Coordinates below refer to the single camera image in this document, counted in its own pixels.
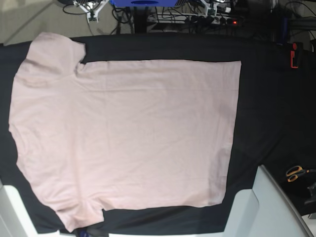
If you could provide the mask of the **pink T-shirt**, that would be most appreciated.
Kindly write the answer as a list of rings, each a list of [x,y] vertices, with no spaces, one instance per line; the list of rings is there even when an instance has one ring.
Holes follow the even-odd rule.
[[[54,33],[14,80],[17,166],[68,231],[103,211],[221,204],[241,62],[98,61]]]

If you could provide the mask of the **blue plastic box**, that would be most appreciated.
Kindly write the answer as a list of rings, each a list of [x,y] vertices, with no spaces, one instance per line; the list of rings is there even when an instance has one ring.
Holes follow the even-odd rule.
[[[116,7],[173,7],[178,0],[111,0]]]

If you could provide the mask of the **white power strip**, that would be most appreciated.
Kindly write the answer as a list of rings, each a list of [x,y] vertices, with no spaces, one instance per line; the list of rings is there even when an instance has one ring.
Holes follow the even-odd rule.
[[[238,26],[242,20],[225,15],[206,16],[197,14],[152,13],[148,18],[149,23],[185,24],[206,23],[211,25]]]

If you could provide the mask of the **red black clamp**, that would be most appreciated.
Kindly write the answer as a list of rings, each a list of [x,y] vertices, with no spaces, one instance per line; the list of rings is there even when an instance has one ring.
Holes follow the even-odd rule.
[[[294,42],[290,51],[290,67],[298,69],[301,63],[303,53],[303,44],[301,42]]]

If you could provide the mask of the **black table cloth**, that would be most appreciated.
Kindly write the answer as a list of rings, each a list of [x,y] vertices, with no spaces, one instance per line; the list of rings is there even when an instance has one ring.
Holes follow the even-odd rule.
[[[187,59],[240,61],[239,100],[228,184],[223,203],[205,208],[166,207],[105,212],[94,226],[106,233],[187,235],[224,230],[236,193],[253,185],[264,165],[301,215],[314,213],[305,204],[314,174],[293,183],[286,171],[316,166],[316,55],[302,53],[290,67],[290,46],[220,35],[134,34],[77,38],[86,45],[83,62],[105,60]]]

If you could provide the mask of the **black device on side table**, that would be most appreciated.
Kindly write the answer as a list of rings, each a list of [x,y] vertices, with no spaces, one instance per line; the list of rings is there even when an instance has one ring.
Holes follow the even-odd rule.
[[[311,197],[304,202],[304,205],[315,203],[315,201],[316,201],[316,183],[313,183],[312,185],[308,186],[308,191],[309,191]]]

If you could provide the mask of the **white chair right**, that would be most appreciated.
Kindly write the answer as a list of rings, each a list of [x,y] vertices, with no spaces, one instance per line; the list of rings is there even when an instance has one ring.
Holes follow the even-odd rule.
[[[251,189],[236,193],[224,237],[312,237],[269,171],[259,166]]]

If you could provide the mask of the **white chair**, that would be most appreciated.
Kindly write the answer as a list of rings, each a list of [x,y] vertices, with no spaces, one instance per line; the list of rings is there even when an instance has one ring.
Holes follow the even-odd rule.
[[[312,237],[269,171],[259,166],[251,189],[236,193],[224,237]]]
[[[11,185],[0,185],[0,235],[2,237],[59,237],[60,232],[37,233],[19,192]]]

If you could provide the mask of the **orange blue bottom clamp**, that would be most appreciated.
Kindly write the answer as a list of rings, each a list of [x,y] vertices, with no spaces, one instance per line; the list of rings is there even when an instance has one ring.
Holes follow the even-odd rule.
[[[95,230],[92,228],[76,229],[76,230],[74,230],[74,234],[76,237],[109,237],[108,233],[106,233],[104,231],[100,231],[100,230]]]

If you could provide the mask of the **white chair left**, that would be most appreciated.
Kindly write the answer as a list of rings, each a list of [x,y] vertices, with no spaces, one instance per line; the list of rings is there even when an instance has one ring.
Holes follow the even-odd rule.
[[[37,233],[19,192],[11,185],[0,185],[0,235],[2,237],[59,237],[60,232]]]

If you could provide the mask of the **orange handled scissors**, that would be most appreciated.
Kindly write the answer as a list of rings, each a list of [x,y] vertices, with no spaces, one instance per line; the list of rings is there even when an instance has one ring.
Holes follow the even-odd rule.
[[[302,166],[294,166],[287,170],[285,176],[288,183],[296,181],[299,177],[304,176],[309,173],[315,173],[316,169],[304,169]]]

